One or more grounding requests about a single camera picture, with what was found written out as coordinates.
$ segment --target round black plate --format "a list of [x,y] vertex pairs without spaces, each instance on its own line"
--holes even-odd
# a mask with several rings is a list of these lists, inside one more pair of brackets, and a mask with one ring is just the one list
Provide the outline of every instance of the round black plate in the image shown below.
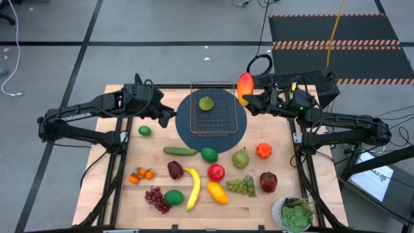
[[227,137],[198,137],[190,131],[190,95],[188,95],[182,100],[177,109],[177,116],[175,116],[177,132],[184,143],[191,149],[201,151],[205,147],[211,147],[218,153],[227,151],[241,140],[246,131],[246,111],[237,99],[235,101],[235,108],[237,112],[237,131],[235,133],[231,133]]

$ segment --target red mango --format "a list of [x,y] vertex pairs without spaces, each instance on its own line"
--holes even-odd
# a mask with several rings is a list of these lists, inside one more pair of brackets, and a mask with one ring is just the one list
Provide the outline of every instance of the red mango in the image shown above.
[[244,94],[253,94],[254,81],[249,72],[245,72],[240,75],[239,82],[237,83],[237,92],[239,93],[239,102],[242,106],[246,106],[248,102],[243,99]]

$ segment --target banana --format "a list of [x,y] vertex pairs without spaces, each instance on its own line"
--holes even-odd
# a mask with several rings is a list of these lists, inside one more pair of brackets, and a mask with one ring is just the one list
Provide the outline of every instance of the banana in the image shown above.
[[193,168],[183,168],[184,171],[188,172],[194,180],[193,191],[191,192],[190,198],[187,203],[187,212],[190,212],[195,203],[197,202],[200,195],[201,180],[199,173]]

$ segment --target floor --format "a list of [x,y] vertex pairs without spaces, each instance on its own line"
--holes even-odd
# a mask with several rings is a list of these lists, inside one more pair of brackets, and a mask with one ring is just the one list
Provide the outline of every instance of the floor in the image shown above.
[[[82,64],[74,65],[82,51],[82,41],[101,0],[24,1],[15,6],[19,16],[20,41],[55,41],[55,46],[33,43],[21,47],[19,69],[7,83],[9,92],[23,92],[11,98],[0,94],[3,110],[0,121],[0,225],[2,232],[14,232],[38,170],[45,145],[37,136],[37,117],[62,100],[69,105],[86,102],[103,92],[107,84],[130,83],[139,72],[155,83],[190,83],[200,80],[236,82],[246,64],[256,53],[251,42],[241,46],[217,46],[220,41],[257,41],[264,9],[256,1],[246,8],[236,8],[230,0],[103,0],[90,41],[206,41],[193,46],[169,43],[137,43],[136,47],[100,45],[86,48]],[[281,0],[268,14],[335,14],[340,0]],[[411,0],[381,0],[400,41],[414,41],[414,16]],[[374,0],[348,0],[344,14],[378,13]],[[6,8],[2,13],[12,15]],[[15,40],[15,27],[0,19],[0,42]],[[271,41],[266,22],[264,41]],[[269,47],[262,47],[266,53]],[[414,48],[404,47],[414,65]],[[12,70],[17,47],[0,46],[0,67]],[[253,73],[265,68],[258,63]],[[76,82],[70,95],[63,96],[69,78]],[[412,104],[412,85],[339,85],[341,95],[335,101],[336,111],[350,114],[377,115]],[[412,109],[394,117],[412,113]],[[94,129],[96,120],[83,120],[77,126]],[[414,125],[404,124],[409,131]],[[403,140],[394,136],[395,142]],[[88,149],[54,147],[34,200],[28,230],[70,227],[79,194],[79,180],[85,170]],[[333,150],[336,161],[342,150]],[[414,159],[397,166],[414,175]],[[361,230],[399,232],[402,225],[376,207],[344,189],[342,192],[349,225]]]

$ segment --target grape cluster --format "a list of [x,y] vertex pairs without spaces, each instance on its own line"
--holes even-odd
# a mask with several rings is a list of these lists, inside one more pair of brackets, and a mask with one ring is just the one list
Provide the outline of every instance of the grape cluster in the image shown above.
[[239,192],[242,194],[253,195],[254,194],[254,187],[247,185],[244,181],[240,179],[235,179],[233,181],[227,181],[226,183],[227,190],[232,192]]
[[152,188],[151,191],[146,191],[145,200],[147,200],[149,204],[154,205],[157,210],[161,211],[161,214],[168,213],[170,208],[172,208],[171,205],[165,202],[160,187]]

